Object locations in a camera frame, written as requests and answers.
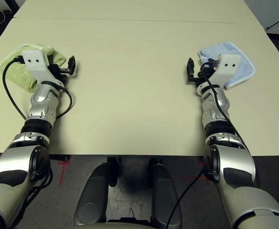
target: beige table surface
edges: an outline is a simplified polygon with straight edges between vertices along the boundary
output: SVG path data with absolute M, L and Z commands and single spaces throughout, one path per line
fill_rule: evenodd
M 259 24 L 243 0 L 26 0 L 14 17 Z
M 231 120 L 252 155 L 279 155 L 279 53 L 259 25 L 12 19 L 0 37 L 0 62 L 32 42 L 75 55 L 77 76 L 67 85 L 75 103 L 54 125 L 52 154 L 195 156 L 205 140 L 201 98 L 185 83 L 185 67 L 192 57 L 197 72 L 199 49 L 223 41 L 235 43 L 257 68 L 225 91 Z M 28 111 L 31 95 L 8 86 Z M 67 96 L 61 101 L 64 110 Z M 0 152 L 23 123 L 0 73 Z

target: light blue towel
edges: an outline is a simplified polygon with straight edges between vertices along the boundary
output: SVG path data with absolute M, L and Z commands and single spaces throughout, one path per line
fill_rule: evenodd
M 199 52 L 199 57 L 202 63 L 208 62 L 209 58 L 218 60 L 218 56 L 221 54 L 238 54 L 241 55 L 241 61 L 236 74 L 225 84 L 226 88 L 230 88 L 239 84 L 249 78 L 251 78 L 256 69 L 247 56 L 237 48 L 232 42 L 223 42 L 217 45 L 213 45 Z

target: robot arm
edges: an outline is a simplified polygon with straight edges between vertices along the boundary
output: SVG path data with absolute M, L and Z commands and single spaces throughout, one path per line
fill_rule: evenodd
M 25 208 L 45 185 L 50 173 L 48 155 L 49 136 L 56 120 L 60 89 L 66 76 L 73 74 L 75 59 L 69 69 L 49 65 L 46 54 L 40 50 L 23 51 L 19 57 L 27 70 L 37 79 L 38 88 L 31 98 L 31 109 L 21 133 L 17 134 L 0 156 L 0 228 L 15 227 Z M 33 189 L 43 179 L 40 188 Z
M 223 87 L 235 74 L 239 62 L 238 55 L 220 55 L 219 60 L 210 59 L 208 67 L 201 68 L 199 78 L 192 75 L 191 59 L 187 65 L 188 80 L 196 84 L 202 99 L 206 133 L 204 175 L 216 183 L 232 228 L 279 228 L 279 203 L 269 193 L 254 187 L 254 160 L 227 120 L 230 103 Z

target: floor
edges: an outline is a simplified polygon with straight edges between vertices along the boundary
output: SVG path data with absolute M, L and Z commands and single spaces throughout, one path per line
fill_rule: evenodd
M 0 25 L 0 35 L 12 18 L 5 11 L 6 21 Z M 279 36 L 269 37 L 279 50 Z M 180 195 L 196 177 L 202 164 L 197 157 L 162 157 Z M 18 229 L 63 229 L 73 224 L 73 215 L 87 178 L 106 156 L 72 156 L 67 162 L 52 160 L 54 179 L 27 208 Z M 150 219 L 151 192 L 146 178 L 150 157 L 123 157 L 118 185 L 109 188 L 107 219 L 130 217 Z M 263 190 L 279 202 L 279 156 L 254 158 Z M 214 184 L 201 177 L 181 202 L 183 228 L 229 228 L 222 202 Z

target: cloth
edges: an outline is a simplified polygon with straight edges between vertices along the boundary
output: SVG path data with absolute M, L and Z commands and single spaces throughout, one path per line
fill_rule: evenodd
M 236 74 L 225 83 L 226 88 L 230 88 L 239 84 L 249 78 L 251 78 L 256 69 L 247 56 L 237 48 L 232 42 L 223 42 L 217 45 L 213 45 L 204 49 L 201 49 L 198 53 L 202 63 L 208 62 L 209 58 L 214 60 L 218 59 L 221 54 L 238 54 L 241 55 L 241 61 Z
M 1 74 L 3 73 L 7 64 L 15 57 L 21 55 L 23 50 L 43 50 L 47 56 L 53 56 L 53 64 L 59 67 L 65 62 L 65 57 L 58 53 L 51 46 L 42 44 L 22 44 L 20 47 L 11 52 L 0 64 Z M 6 72 L 6 78 L 14 82 L 27 92 L 33 93 L 37 88 L 37 81 L 31 76 L 26 69 L 25 64 L 13 63 Z

